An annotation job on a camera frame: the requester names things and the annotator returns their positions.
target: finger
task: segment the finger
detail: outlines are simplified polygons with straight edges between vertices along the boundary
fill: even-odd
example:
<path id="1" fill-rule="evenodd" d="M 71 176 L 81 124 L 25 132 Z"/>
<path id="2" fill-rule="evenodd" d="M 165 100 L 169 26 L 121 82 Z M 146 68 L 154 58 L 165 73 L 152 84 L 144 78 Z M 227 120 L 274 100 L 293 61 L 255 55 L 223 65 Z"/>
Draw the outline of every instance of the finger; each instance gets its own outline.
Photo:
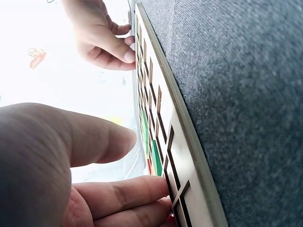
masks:
<path id="1" fill-rule="evenodd" d="M 92 64 L 107 70 L 129 71 L 136 68 L 136 63 L 125 63 L 104 50 L 92 61 Z"/>
<path id="2" fill-rule="evenodd" d="M 73 186 L 85 199 L 94 220 L 149 204 L 169 194 L 165 178 L 155 176 L 141 176 L 113 183 L 80 183 Z"/>
<path id="3" fill-rule="evenodd" d="M 67 152 L 72 167 L 120 160 L 136 143 L 136 134 L 130 129 L 97 117 L 60 111 L 70 126 Z"/>
<path id="4" fill-rule="evenodd" d="M 117 38 L 107 27 L 97 25 L 92 45 L 100 47 L 125 63 L 135 61 L 135 52 L 123 40 Z"/>
<path id="5" fill-rule="evenodd" d="M 166 221 L 163 224 L 161 224 L 159 227 L 177 227 L 177 222 L 176 222 L 175 217 L 170 215 L 166 219 Z"/>
<path id="6" fill-rule="evenodd" d="M 125 210 L 105 218 L 96 220 L 95 227 L 119 226 L 119 227 L 158 227 L 165 222 L 171 212 L 171 202 L 168 198 L 162 198 L 153 203 Z"/>
<path id="7" fill-rule="evenodd" d="M 120 39 L 123 42 L 125 42 L 127 45 L 132 45 L 135 42 L 134 36 L 129 36 Z M 82 57 L 98 67 L 107 70 L 122 70 L 122 71 L 135 69 L 135 62 L 130 64 L 125 63 L 120 59 L 114 57 L 107 51 L 102 50 L 101 48 L 96 46 L 90 51 L 88 51 L 88 48 L 90 48 L 89 45 L 84 43 L 78 43 L 78 49 Z"/>

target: gray fabric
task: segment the gray fabric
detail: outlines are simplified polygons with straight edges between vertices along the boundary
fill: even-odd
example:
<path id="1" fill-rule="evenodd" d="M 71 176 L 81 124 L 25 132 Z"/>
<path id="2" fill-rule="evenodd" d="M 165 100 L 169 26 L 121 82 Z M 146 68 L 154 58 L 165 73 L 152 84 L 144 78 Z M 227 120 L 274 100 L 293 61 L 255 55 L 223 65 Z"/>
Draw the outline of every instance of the gray fabric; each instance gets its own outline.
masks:
<path id="1" fill-rule="evenodd" d="M 142 2 L 229 225 L 303 226 L 303 2 Z"/>

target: grid slot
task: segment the grid slot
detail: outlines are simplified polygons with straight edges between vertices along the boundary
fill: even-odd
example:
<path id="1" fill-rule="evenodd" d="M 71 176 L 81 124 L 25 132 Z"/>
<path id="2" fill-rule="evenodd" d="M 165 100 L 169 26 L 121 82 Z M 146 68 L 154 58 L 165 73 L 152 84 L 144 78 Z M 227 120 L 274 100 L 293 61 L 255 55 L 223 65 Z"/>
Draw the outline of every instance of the grid slot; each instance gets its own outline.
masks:
<path id="1" fill-rule="evenodd" d="M 146 97 L 148 97 L 147 89 L 146 89 L 146 72 L 143 70 L 143 85 Z"/>
<path id="2" fill-rule="evenodd" d="M 159 126 L 158 126 L 158 129 L 156 127 L 156 142 L 157 142 L 157 147 L 158 147 L 158 152 L 160 154 L 160 158 L 161 158 L 161 162 L 163 162 L 163 158 L 164 158 L 164 155 L 163 152 L 162 152 L 162 149 L 161 149 L 161 145 L 160 145 L 160 142 L 159 142 L 159 138 L 158 138 L 158 134 L 159 134 Z"/>
<path id="3" fill-rule="evenodd" d="M 191 171 L 193 171 L 192 159 L 183 133 L 174 133 L 171 136 L 172 131 L 174 131 L 173 126 L 170 128 L 168 154 L 170 161 L 174 163 L 178 175 L 179 183 L 177 183 L 177 186 L 179 190 L 179 185 L 184 186 L 191 176 Z"/>
<path id="4" fill-rule="evenodd" d="M 139 35 L 139 19 L 138 19 L 138 16 L 136 15 L 136 34 L 137 36 Z"/>
<path id="5" fill-rule="evenodd" d="M 155 116 L 157 116 L 157 115 L 155 115 L 155 113 L 153 113 L 153 103 L 152 103 L 152 94 L 151 94 L 151 92 L 150 92 L 150 94 L 149 94 L 149 109 L 150 109 L 150 115 L 151 115 L 151 123 L 152 123 L 152 126 L 153 126 L 153 129 L 155 129 Z"/>
<path id="6" fill-rule="evenodd" d="M 153 84 L 152 84 L 152 80 L 153 79 L 153 74 L 152 74 L 152 59 L 150 59 L 150 71 L 149 71 L 149 83 L 150 83 L 150 90 L 151 90 L 151 95 L 152 95 L 152 99 L 155 103 L 155 105 L 157 104 L 157 100 L 156 100 L 156 94 L 155 94 L 155 90 L 153 89 Z"/>
<path id="7" fill-rule="evenodd" d="M 142 29 L 139 25 L 139 46 L 142 47 Z"/>
<path id="8" fill-rule="evenodd" d="M 156 141 L 157 141 L 158 146 L 160 147 L 161 153 L 164 157 L 166 155 L 166 145 L 165 145 L 165 141 L 163 138 L 162 130 L 160 129 L 160 126 L 159 126 L 158 118 L 156 120 Z"/>
<path id="9" fill-rule="evenodd" d="M 169 157 L 169 161 L 170 161 L 170 163 L 171 163 L 172 171 L 173 171 L 174 176 L 175 176 L 177 189 L 179 190 L 180 187 L 181 187 L 181 185 L 180 185 L 180 180 L 179 180 L 179 176 L 178 176 L 178 174 L 177 174 L 175 162 L 174 162 L 174 159 L 173 159 L 173 157 L 172 157 L 172 155 L 171 155 L 171 150 L 170 150 L 174 137 L 175 137 L 174 129 L 171 127 L 170 133 L 169 133 L 169 143 L 168 143 L 167 154 L 168 154 L 168 157 Z"/>
<path id="10" fill-rule="evenodd" d="M 186 226 L 186 221 L 185 221 L 185 217 L 183 215 L 183 211 L 181 208 L 181 204 L 180 201 L 178 200 L 173 208 L 174 214 L 175 214 L 175 218 L 176 218 L 176 222 L 178 227 L 187 227 Z"/>
<path id="11" fill-rule="evenodd" d="M 161 100 L 162 100 L 162 92 L 161 92 L 161 88 L 159 86 L 159 89 L 158 89 L 158 102 L 157 102 L 157 117 L 158 117 L 159 124 L 160 124 L 161 130 L 162 130 L 164 142 L 166 144 L 167 136 L 166 136 L 166 132 L 164 130 L 163 121 L 162 121 L 162 117 L 161 117 L 161 114 L 160 114 Z"/>
<path id="12" fill-rule="evenodd" d="M 161 116 L 163 134 L 168 134 L 171 114 L 174 112 L 173 102 L 166 86 L 161 87 L 161 101 L 159 114 Z"/>
<path id="13" fill-rule="evenodd" d="M 176 184 L 174 183 L 174 175 L 171 170 L 171 166 L 170 166 L 168 158 L 165 160 L 165 164 L 164 164 L 164 176 L 167 181 L 168 188 L 169 188 L 169 196 L 170 196 L 171 202 L 173 202 L 175 200 L 175 197 L 178 194 L 178 191 L 177 191 Z"/>
<path id="14" fill-rule="evenodd" d="M 146 63 L 146 41 L 144 38 L 143 38 L 143 61 L 144 61 L 144 63 Z"/>
<path id="15" fill-rule="evenodd" d="M 189 216 L 189 212 L 187 210 L 187 206 L 186 206 L 186 202 L 185 202 L 185 195 L 187 194 L 187 191 L 191 189 L 190 187 L 190 183 L 189 181 L 187 181 L 184 189 L 183 189 L 183 192 L 181 193 L 180 195 L 180 201 L 181 201 L 181 205 L 182 205 L 182 208 L 183 208 L 183 212 L 184 212 L 184 217 L 185 217 L 185 220 L 186 220 L 186 223 L 187 223 L 187 226 L 188 227 L 192 227 L 192 224 L 191 224 L 191 220 L 190 220 L 190 216 Z"/>

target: drawing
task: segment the drawing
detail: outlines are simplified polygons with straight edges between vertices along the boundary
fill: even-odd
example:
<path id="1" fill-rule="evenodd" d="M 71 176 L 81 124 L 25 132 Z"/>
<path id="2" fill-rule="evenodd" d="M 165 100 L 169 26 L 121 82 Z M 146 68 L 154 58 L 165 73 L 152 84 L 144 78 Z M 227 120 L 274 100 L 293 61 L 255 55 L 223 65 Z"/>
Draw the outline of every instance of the drawing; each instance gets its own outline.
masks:
<path id="1" fill-rule="evenodd" d="M 32 48 L 29 49 L 27 52 L 30 56 L 34 58 L 29 65 L 31 69 L 35 69 L 44 60 L 46 56 L 46 52 L 39 48 Z"/>

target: wooden board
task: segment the wooden board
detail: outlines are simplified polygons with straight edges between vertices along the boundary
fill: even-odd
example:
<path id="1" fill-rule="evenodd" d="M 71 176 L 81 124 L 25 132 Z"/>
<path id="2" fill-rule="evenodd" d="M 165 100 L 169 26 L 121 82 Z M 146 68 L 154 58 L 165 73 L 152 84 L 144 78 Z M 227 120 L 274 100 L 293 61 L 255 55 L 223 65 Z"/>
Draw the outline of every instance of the wooden board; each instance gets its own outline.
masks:
<path id="1" fill-rule="evenodd" d="M 150 172 L 166 177 L 180 227 L 226 227 L 202 146 L 141 3 L 135 8 L 135 39 L 138 111 Z"/>

